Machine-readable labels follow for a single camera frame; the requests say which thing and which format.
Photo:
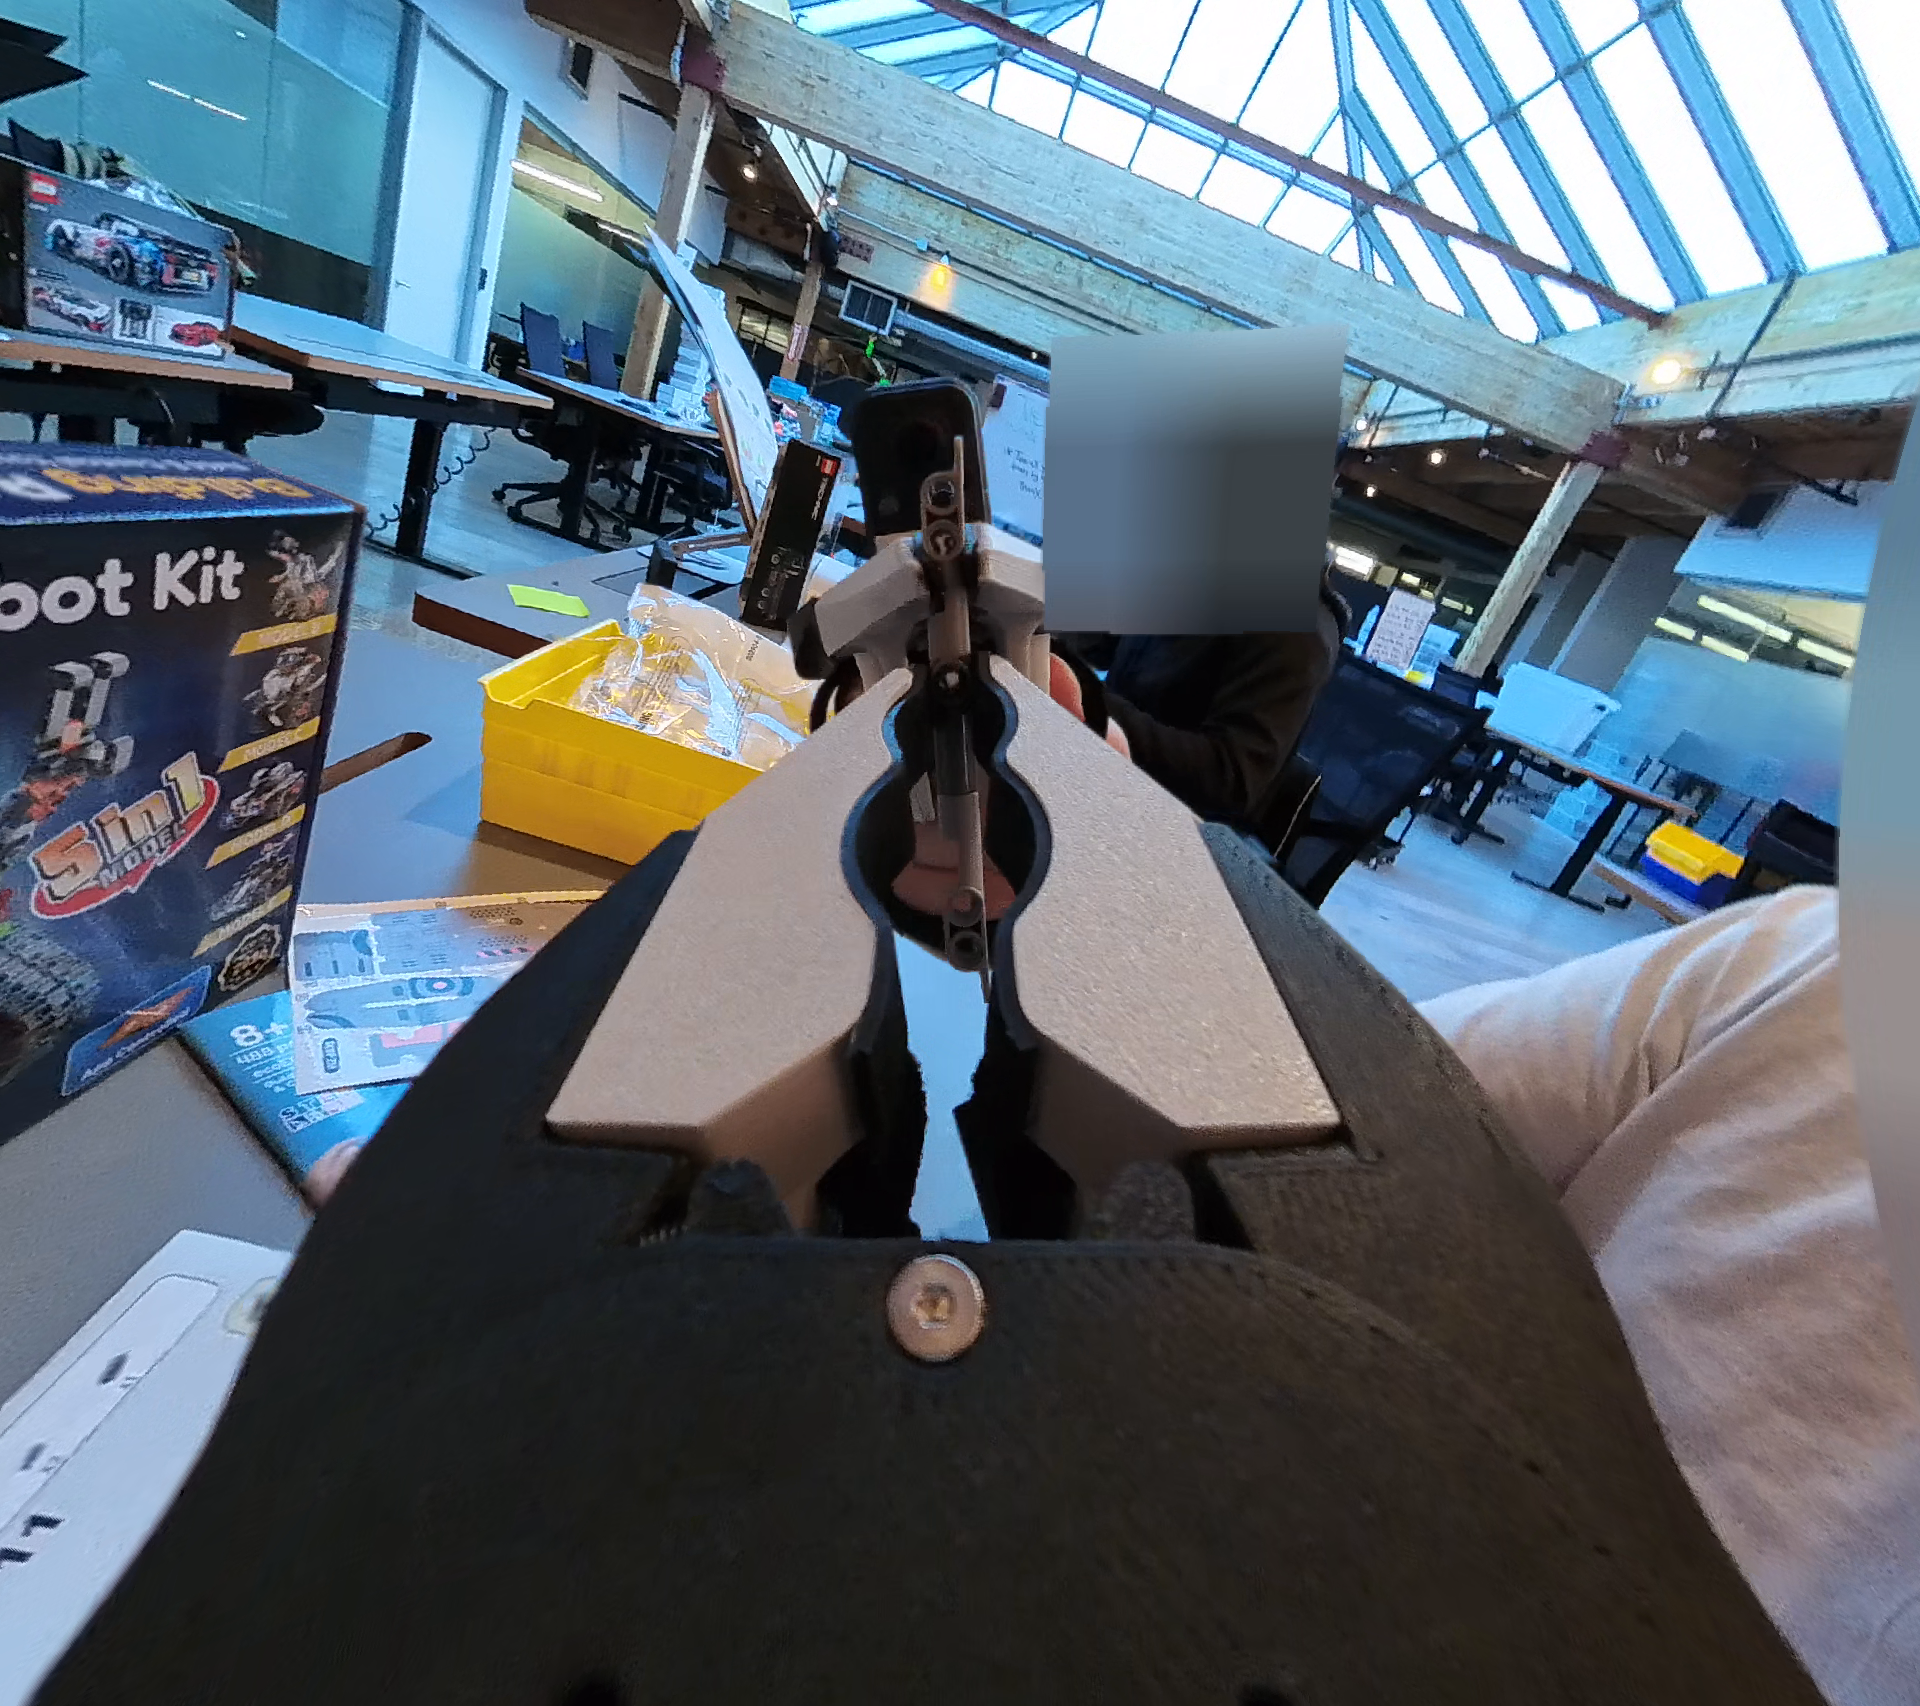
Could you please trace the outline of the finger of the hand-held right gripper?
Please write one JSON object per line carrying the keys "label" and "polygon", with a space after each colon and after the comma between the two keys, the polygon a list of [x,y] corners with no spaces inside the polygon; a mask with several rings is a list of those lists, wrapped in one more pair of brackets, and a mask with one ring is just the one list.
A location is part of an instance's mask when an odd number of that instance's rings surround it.
{"label": "finger of the hand-held right gripper", "polygon": [[971,651],[1047,675],[1042,551],[993,523],[971,523]]}
{"label": "finger of the hand-held right gripper", "polygon": [[823,680],[849,678],[867,690],[896,670],[926,675],[941,612],[944,571],[923,537],[879,540],[868,562],[816,597]]}

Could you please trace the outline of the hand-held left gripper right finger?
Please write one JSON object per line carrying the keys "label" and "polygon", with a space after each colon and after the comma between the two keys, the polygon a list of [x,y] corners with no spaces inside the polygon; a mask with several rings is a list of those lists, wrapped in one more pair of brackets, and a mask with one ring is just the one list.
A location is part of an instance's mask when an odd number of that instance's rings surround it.
{"label": "hand-held left gripper right finger", "polygon": [[1341,1144],[1341,1111],[1255,943],[1292,893],[1230,830],[1012,663],[996,830],[1033,862],[996,930],[989,1050],[959,1136],[989,1234],[1073,1234],[1126,1165]]}

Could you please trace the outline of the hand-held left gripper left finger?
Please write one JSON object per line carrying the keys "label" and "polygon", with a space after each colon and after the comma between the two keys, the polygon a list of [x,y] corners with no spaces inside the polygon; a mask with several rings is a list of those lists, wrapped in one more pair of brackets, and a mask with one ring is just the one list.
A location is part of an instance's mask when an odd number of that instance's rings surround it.
{"label": "hand-held left gripper left finger", "polygon": [[848,1042],[874,995],[879,930],[842,839],[894,770],[887,671],[823,733],[709,813],[553,1095],[565,1140],[756,1162],[805,1228],[861,1138]]}

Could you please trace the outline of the grey desk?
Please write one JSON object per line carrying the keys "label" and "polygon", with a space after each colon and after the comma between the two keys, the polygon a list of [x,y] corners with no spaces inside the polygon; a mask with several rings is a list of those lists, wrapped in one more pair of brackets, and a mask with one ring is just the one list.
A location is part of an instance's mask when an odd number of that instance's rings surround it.
{"label": "grey desk", "polygon": [[290,1254],[285,1312],[248,1378],[265,1391],[265,1476],[369,1456],[444,1410],[413,1442],[428,1467],[476,1471],[531,1453],[560,1476],[609,1460],[669,1416],[739,1399],[819,1328],[801,1280],[837,1245],[684,1232],[641,1242],[645,1154],[663,1187],[702,1169],[679,1151],[578,1144],[545,1111],[647,933],[693,836],[679,833],[626,884],[606,856],[483,824],[479,693],[429,715],[435,655],[347,648],[350,711],[399,719],[398,770],[354,773],[310,826],[306,903],[355,906],[457,893],[612,887],[578,936],[556,936],[519,987],[442,1050],[428,1102],[373,1151],[369,1175],[325,1202],[321,1240],[290,1245],[311,1206],[210,1084],[177,1028],[2,1150],[6,1406],[174,1234]]}

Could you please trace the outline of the person's right hand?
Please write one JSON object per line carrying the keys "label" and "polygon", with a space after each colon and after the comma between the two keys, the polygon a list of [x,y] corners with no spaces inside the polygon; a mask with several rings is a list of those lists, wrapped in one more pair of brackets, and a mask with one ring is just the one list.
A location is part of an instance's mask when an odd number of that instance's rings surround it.
{"label": "person's right hand", "polygon": [[1047,655],[1047,690],[1056,704],[1060,704],[1075,722],[1089,728],[1092,733],[1100,733],[1122,756],[1133,756],[1129,741],[1122,733],[1119,722],[1112,722],[1101,704],[1106,690],[1101,682],[1095,678],[1095,708],[1089,715],[1085,704],[1085,685],[1081,682],[1073,662],[1060,655],[1058,648],[1049,651]]}

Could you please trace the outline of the black slim box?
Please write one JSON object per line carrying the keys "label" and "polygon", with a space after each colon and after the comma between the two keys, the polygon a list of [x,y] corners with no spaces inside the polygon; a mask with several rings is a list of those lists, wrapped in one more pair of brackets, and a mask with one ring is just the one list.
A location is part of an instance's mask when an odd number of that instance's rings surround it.
{"label": "black slim box", "polygon": [[738,616],[759,633],[786,633],[805,579],[838,519],[833,497],[842,485],[842,457],[827,448],[786,440],[779,448],[765,505],[756,514],[749,564],[738,588]]}

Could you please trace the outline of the clear plastic parts bags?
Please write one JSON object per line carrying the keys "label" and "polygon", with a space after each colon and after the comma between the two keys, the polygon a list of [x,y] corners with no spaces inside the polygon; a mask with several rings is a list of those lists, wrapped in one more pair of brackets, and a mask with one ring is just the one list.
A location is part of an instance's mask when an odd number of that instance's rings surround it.
{"label": "clear plastic parts bags", "polygon": [[765,770],[808,733],[813,693],[780,640],[705,600],[635,585],[623,636],[567,704]]}

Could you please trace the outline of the yellow plastic bin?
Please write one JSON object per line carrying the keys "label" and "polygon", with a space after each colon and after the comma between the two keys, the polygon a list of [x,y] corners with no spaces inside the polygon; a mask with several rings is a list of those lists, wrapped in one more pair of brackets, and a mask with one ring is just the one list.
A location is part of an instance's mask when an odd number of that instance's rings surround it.
{"label": "yellow plastic bin", "polygon": [[602,621],[483,678],[483,819],[635,863],[761,770],[567,704],[623,622]]}

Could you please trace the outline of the black office chair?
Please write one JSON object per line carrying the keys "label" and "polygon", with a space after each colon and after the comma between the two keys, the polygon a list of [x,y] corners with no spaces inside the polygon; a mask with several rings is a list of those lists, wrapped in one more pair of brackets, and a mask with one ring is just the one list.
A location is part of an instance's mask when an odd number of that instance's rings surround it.
{"label": "black office chair", "polygon": [[1262,833],[1285,887],[1318,907],[1483,722],[1473,701],[1343,652],[1267,802]]}

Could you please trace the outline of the white sticker sheet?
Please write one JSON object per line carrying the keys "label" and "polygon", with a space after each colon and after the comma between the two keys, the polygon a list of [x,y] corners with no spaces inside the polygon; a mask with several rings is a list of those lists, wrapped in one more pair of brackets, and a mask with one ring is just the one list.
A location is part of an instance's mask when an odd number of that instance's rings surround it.
{"label": "white sticker sheet", "polygon": [[299,906],[295,1091],[410,1081],[599,889]]}

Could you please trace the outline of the blue cover manual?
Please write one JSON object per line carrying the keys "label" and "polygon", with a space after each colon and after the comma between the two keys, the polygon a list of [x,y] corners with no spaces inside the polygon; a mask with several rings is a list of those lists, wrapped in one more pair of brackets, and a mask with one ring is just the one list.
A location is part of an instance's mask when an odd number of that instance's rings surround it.
{"label": "blue cover manual", "polygon": [[287,994],[202,1011],[177,1040],[318,1210],[362,1146],[407,1091],[406,1081],[365,1088],[295,1088],[295,1031]]}

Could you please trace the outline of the small yellow bin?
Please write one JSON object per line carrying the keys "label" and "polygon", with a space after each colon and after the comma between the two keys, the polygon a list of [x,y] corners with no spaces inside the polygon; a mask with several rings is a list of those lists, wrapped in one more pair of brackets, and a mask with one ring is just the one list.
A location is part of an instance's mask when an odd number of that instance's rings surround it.
{"label": "small yellow bin", "polygon": [[1731,903],[1740,867],[1740,851],[1683,828],[1679,819],[1650,828],[1638,858],[1640,877],[1697,907]]}

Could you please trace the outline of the blue building set box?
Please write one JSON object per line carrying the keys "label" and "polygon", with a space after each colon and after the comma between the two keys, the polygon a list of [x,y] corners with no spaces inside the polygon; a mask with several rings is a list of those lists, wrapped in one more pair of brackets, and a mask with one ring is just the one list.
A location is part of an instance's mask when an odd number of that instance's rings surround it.
{"label": "blue building set box", "polygon": [[365,509],[2,444],[2,1140],[279,967]]}

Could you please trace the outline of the white instruction booklet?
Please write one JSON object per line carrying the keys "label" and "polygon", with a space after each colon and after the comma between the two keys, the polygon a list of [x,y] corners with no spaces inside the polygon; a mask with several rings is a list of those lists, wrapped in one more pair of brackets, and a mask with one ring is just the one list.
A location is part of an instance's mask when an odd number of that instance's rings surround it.
{"label": "white instruction booklet", "polygon": [[198,1461],[290,1254],[174,1234],[2,1412],[2,1601],[85,1605]]}

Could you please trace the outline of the car model set box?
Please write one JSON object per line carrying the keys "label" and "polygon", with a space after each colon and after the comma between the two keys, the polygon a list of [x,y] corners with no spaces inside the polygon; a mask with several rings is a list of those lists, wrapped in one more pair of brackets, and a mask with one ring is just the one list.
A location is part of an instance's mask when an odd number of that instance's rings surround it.
{"label": "car model set box", "polygon": [[198,215],[2,157],[2,324],[225,359],[233,235]]}

